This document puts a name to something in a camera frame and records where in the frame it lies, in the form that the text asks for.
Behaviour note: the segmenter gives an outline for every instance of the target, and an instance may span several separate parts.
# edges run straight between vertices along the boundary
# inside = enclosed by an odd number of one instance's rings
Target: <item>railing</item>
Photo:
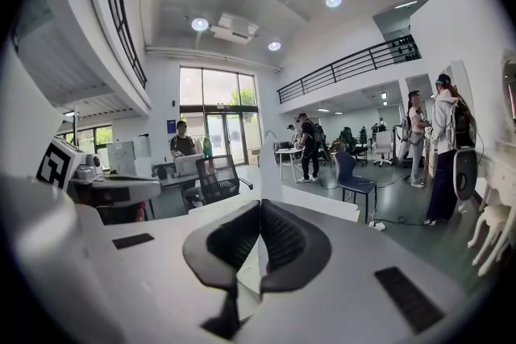
[[[147,77],[145,76],[142,65],[136,54],[135,45],[132,42],[129,25],[127,24],[126,9],[123,0],[107,0],[110,4],[111,16],[113,17],[114,26],[119,34],[120,42],[125,51],[129,64],[135,71],[136,77],[145,89]]]
[[[390,40],[328,64],[279,89],[280,103],[391,64],[421,59],[412,36]]]

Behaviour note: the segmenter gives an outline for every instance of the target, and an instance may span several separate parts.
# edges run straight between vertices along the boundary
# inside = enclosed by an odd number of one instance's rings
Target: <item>railing post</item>
[[[378,69],[377,64],[374,61],[374,57],[372,56],[371,49],[369,49],[369,55],[371,56],[372,66],[374,66],[374,70],[377,70]]]
[[[333,81],[337,83],[337,77],[335,76],[335,70],[333,69],[333,64],[330,65],[331,74],[333,75]]]

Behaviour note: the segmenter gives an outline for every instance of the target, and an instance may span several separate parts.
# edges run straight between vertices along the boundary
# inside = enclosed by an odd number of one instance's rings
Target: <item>chair armrest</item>
[[[241,182],[245,183],[249,187],[249,189],[252,190],[254,188],[254,185],[251,182],[249,182],[248,180],[245,180],[244,178],[239,178],[239,180]]]

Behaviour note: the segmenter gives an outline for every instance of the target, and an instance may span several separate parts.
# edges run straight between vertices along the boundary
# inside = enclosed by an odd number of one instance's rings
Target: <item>ceiling light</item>
[[[326,0],[326,6],[328,7],[337,7],[340,6],[342,0]]]
[[[404,5],[396,6],[396,7],[394,7],[394,9],[399,9],[400,7],[414,5],[417,2],[418,2],[417,0],[414,0],[413,2],[408,2],[408,3],[405,3]]]
[[[279,51],[281,49],[281,44],[279,42],[271,42],[268,44],[269,51]]]
[[[209,26],[209,23],[204,18],[195,18],[192,21],[192,29],[195,31],[205,31]]]

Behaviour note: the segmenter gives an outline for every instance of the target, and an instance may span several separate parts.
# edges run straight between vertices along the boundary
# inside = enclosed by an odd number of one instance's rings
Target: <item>ceiling air conditioner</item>
[[[258,31],[258,26],[239,16],[223,13],[218,26],[212,26],[214,37],[234,44],[248,44]]]

